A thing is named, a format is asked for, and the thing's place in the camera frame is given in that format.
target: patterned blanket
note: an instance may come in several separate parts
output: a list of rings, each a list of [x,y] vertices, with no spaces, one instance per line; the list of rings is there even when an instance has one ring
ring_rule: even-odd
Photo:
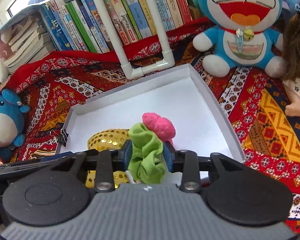
[[[224,78],[203,70],[202,58],[211,51],[196,51],[192,38],[211,25],[203,18],[168,33],[176,63],[190,63],[208,84],[242,143],[246,165],[285,183],[293,192],[286,223],[299,233],[300,118],[285,116],[289,102],[282,83],[262,70],[238,67]],[[135,67],[162,59],[160,49],[157,37],[125,47]],[[128,82],[114,52],[54,52],[19,68],[7,86],[32,109],[26,117],[26,143],[15,150],[13,161],[53,155],[71,106]]]

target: plush toy's open mouth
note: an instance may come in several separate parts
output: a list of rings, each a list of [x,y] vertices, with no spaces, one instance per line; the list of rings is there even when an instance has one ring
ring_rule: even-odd
[[[219,5],[232,21],[243,26],[258,24],[270,11],[269,7],[251,2],[227,2]]]

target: doll's brown hair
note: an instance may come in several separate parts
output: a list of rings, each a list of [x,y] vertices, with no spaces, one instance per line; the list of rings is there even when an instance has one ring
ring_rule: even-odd
[[[291,18],[283,37],[282,56],[288,64],[284,79],[295,80],[300,77],[300,12]]]

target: orange tongue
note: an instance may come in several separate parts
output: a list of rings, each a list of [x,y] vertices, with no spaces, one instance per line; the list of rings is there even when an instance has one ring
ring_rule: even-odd
[[[254,26],[260,22],[260,18],[258,15],[250,14],[248,16],[245,16],[241,13],[234,13],[233,15],[231,15],[231,20],[242,26]]]

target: red collar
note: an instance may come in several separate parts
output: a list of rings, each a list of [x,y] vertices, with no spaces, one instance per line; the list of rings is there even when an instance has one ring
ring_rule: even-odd
[[[233,33],[233,34],[235,34],[235,32],[236,32],[235,30],[226,29],[226,28],[221,27],[221,26],[219,26],[219,28],[226,31],[226,32]]]

